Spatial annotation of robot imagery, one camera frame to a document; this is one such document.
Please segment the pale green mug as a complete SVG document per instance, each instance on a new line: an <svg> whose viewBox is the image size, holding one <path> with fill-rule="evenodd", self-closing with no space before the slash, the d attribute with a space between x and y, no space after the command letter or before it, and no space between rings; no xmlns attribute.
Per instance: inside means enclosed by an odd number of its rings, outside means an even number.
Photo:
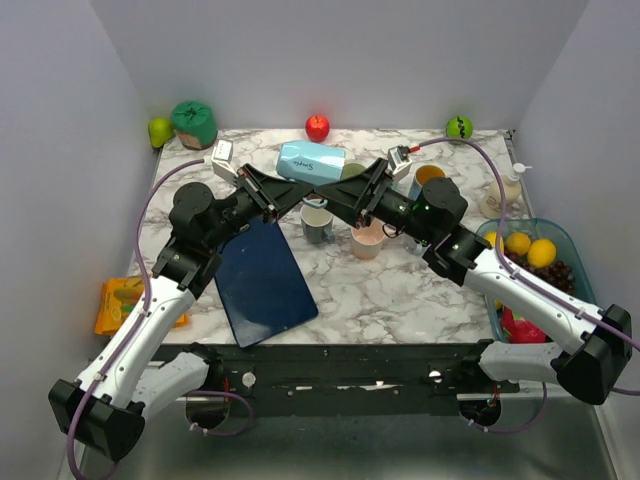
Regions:
<svg viewBox="0 0 640 480"><path fill-rule="evenodd" d="M341 172L341 180L346 180L364 172L366 167L356 162L346 163Z"/></svg>

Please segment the dark teal upside-down mug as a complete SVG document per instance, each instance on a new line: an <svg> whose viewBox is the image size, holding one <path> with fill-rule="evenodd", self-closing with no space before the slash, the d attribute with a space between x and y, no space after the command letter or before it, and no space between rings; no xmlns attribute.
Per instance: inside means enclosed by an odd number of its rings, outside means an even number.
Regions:
<svg viewBox="0 0 640 480"><path fill-rule="evenodd" d="M333 219L334 216L326 209L303 206L300 210L300 220L305 239L313 245L333 243Z"/></svg>

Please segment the light blue small mug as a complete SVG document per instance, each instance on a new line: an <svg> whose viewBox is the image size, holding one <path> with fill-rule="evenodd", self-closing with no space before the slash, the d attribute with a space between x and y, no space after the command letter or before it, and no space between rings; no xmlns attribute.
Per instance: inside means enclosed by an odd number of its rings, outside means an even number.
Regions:
<svg viewBox="0 0 640 480"><path fill-rule="evenodd" d="M345 151L342 148L290 141L280 147L276 172L287 180L321 186L339 181L344 165Z"/></svg>

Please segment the pink cup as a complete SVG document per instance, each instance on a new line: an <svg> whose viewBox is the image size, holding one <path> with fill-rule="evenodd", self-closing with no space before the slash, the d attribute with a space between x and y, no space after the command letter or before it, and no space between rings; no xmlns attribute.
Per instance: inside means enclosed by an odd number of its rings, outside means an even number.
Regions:
<svg viewBox="0 0 640 480"><path fill-rule="evenodd" d="M375 219L367 227L351 229L351 252L362 260L374 259L381 251L386 238L382 223Z"/></svg>

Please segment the blue mug with gold pattern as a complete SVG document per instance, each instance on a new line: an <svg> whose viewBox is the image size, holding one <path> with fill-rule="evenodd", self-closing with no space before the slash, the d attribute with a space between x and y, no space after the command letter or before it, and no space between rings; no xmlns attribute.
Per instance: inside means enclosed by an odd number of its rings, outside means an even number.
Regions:
<svg viewBox="0 0 640 480"><path fill-rule="evenodd" d="M423 165L420 166L414 173L412 177L411 186L408 193L408 198L410 200L415 200L420 192L424 184L433 179L433 178L445 178L446 173L435 165Z"/></svg>

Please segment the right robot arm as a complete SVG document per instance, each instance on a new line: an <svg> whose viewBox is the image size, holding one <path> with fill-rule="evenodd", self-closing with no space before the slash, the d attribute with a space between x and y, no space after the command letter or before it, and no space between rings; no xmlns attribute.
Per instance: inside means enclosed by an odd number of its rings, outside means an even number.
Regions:
<svg viewBox="0 0 640 480"><path fill-rule="evenodd" d="M500 301L550 337L544 344L493 342L464 362L460 379L480 392L494 381L557 384L576 399L601 405L631 359L631 318L569 295L505 260L497 244L461 225L467 202L449 178L427 181L411 200L394 191L386 162L315 188L328 210L353 227L378 219L426 244L423 258L442 278Z"/></svg>

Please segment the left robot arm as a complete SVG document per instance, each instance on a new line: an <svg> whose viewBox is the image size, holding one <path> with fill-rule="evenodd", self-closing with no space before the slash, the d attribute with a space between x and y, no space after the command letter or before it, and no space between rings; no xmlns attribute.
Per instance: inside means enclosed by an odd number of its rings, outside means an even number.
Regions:
<svg viewBox="0 0 640 480"><path fill-rule="evenodd" d="M58 380L49 402L66 434L70 469L77 472L82 444L113 463L137 444L146 422L185 395L214 393L222 372L214 351L195 344L160 367L145 370L175 322L213 280L223 245L259 218L274 223L312 193L312 185L263 174L249 164L235 173L236 188L215 198L204 183L190 182L174 195L167 244L151 270L143 270L143 293L102 352L75 380Z"/></svg>

